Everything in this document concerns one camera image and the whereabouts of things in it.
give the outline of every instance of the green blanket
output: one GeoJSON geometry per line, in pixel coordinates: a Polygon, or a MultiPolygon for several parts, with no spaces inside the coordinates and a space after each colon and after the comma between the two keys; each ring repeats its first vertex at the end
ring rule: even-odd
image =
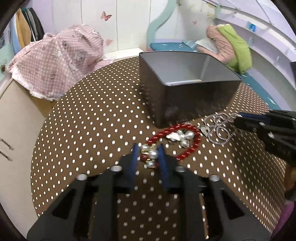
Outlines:
{"type": "Polygon", "coordinates": [[[230,24],[218,25],[219,32],[231,43],[236,57],[227,66],[243,74],[252,67],[252,56],[248,44],[237,35],[230,24]]]}

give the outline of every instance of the silver chain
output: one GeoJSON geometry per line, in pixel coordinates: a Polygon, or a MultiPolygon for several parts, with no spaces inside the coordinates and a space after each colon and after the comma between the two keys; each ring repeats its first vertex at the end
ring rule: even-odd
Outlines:
{"type": "Polygon", "coordinates": [[[232,113],[230,115],[227,115],[226,113],[216,113],[213,115],[206,116],[203,120],[203,123],[205,126],[208,126],[210,128],[210,132],[208,133],[208,139],[211,143],[215,145],[221,145],[224,146],[226,143],[230,141],[230,139],[235,135],[235,132],[230,133],[228,129],[226,128],[226,124],[233,123],[233,120],[240,116],[239,114],[232,113]],[[213,125],[207,125],[206,121],[209,118],[213,118],[213,125]],[[219,130],[224,131],[227,134],[227,138],[224,138],[219,133],[219,130]],[[211,139],[211,136],[213,136],[213,133],[216,133],[217,138],[222,140],[223,142],[214,141],[211,139]]]}

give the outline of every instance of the brown tablecloth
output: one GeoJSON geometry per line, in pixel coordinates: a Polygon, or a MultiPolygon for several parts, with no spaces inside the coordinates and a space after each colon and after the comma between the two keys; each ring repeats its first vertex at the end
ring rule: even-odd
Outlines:
{"type": "MultiPolygon", "coordinates": [[[[38,216],[79,173],[96,175],[144,143],[158,129],[139,93],[139,58],[108,65],[86,76],[61,98],[46,118],[36,141],[31,187],[38,216]]],[[[266,104],[241,84],[225,109],[261,113],[266,104]]],[[[193,124],[202,123],[200,119],[193,124]]],[[[205,137],[198,150],[183,160],[192,172],[218,174],[271,232],[284,203],[285,163],[264,151],[256,134],[243,132],[224,147],[205,137]]],[[[184,151],[163,139],[166,152],[184,151]]],[[[139,162],[134,191],[118,196],[121,240],[176,240],[178,195],[167,195],[158,170],[139,162]]]]}

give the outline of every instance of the cabinet handle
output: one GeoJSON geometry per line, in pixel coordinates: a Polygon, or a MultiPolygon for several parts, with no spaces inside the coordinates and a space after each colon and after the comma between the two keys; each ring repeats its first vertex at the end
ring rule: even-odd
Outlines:
{"type": "Polygon", "coordinates": [[[9,145],[6,141],[4,141],[2,138],[0,138],[0,141],[2,141],[10,150],[14,150],[11,145],[9,145]]]}
{"type": "Polygon", "coordinates": [[[12,161],[12,159],[10,159],[7,155],[5,155],[2,151],[0,151],[0,154],[2,156],[4,156],[8,161],[12,161]]]}

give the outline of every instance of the black box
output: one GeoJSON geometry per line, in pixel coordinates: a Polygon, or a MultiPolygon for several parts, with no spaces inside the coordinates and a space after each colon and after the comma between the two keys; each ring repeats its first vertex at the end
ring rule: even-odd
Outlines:
{"type": "Polygon", "coordinates": [[[155,51],[139,56],[140,91],[158,128],[223,110],[241,82],[208,54],[155,51]]]}

